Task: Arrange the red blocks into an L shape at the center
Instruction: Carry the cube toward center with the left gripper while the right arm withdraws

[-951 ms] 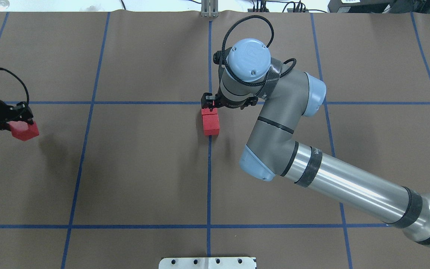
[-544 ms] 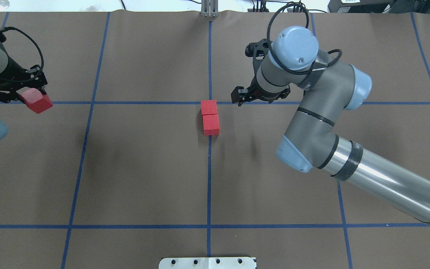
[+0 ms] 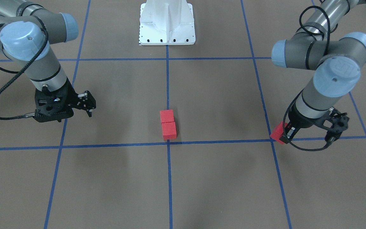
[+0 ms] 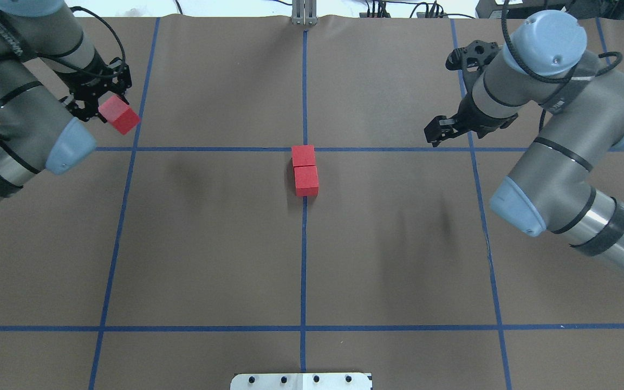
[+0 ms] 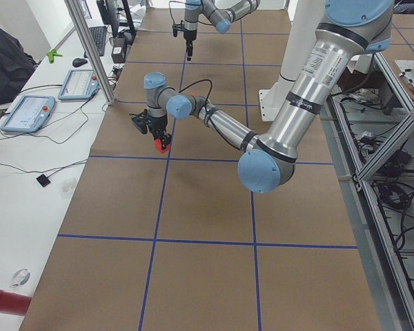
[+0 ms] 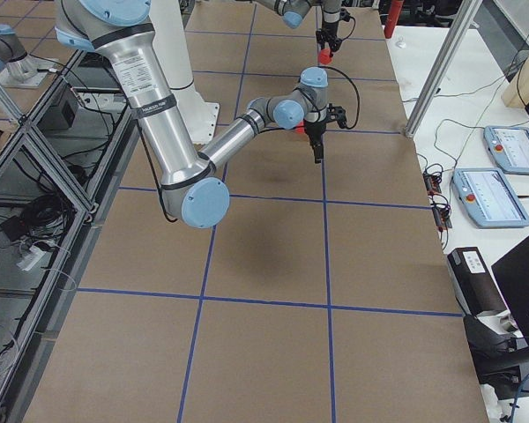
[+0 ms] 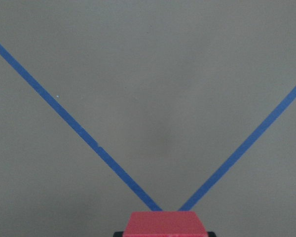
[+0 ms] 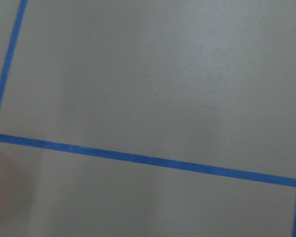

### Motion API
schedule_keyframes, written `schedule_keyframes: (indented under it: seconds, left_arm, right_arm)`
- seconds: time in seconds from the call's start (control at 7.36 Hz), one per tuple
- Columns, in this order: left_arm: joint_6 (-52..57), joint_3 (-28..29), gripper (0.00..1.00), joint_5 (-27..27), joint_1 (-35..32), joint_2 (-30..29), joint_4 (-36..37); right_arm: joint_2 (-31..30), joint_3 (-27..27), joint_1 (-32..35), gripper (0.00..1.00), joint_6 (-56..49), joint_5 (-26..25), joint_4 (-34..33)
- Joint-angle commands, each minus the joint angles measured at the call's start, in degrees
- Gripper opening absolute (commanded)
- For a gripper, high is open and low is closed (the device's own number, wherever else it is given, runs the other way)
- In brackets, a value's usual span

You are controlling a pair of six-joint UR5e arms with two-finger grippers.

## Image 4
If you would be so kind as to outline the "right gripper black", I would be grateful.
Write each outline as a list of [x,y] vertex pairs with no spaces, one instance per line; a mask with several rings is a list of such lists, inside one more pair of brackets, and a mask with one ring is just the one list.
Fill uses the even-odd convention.
[[452,118],[436,116],[424,128],[424,135],[428,137],[431,146],[438,147],[443,141],[458,138],[468,132],[486,136],[498,129],[507,128],[517,118],[517,112],[503,118],[494,118],[483,113],[471,95],[466,95]]

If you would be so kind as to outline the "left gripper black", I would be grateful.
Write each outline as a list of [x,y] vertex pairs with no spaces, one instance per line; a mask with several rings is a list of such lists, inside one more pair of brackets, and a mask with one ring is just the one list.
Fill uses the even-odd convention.
[[106,64],[101,55],[95,53],[84,72],[60,72],[58,76],[71,94],[67,111],[81,121],[88,122],[99,118],[106,122],[99,113],[99,98],[107,92],[112,92],[125,104],[129,104],[126,92],[132,87],[131,69],[119,57]]

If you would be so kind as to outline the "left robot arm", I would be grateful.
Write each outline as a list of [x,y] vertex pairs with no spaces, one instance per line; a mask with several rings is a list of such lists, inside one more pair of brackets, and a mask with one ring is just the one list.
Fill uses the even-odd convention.
[[124,47],[104,61],[64,1],[0,1],[0,202],[41,171],[66,173],[96,149],[93,118],[140,121]]

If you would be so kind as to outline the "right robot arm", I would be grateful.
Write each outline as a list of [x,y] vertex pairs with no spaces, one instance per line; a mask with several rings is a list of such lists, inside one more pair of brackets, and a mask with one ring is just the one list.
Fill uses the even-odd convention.
[[527,103],[550,119],[490,199],[490,209],[530,237],[564,237],[572,249],[624,274],[624,202],[588,183],[610,149],[624,151],[624,73],[618,52],[587,49],[587,33],[572,15],[541,10],[515,31],[507,9],[504,44],[474,41],[454,49],[446,68],[462,70],[466,95],[454,116],[436,116],[424,134],[438,146],[478,138],[515,121]]

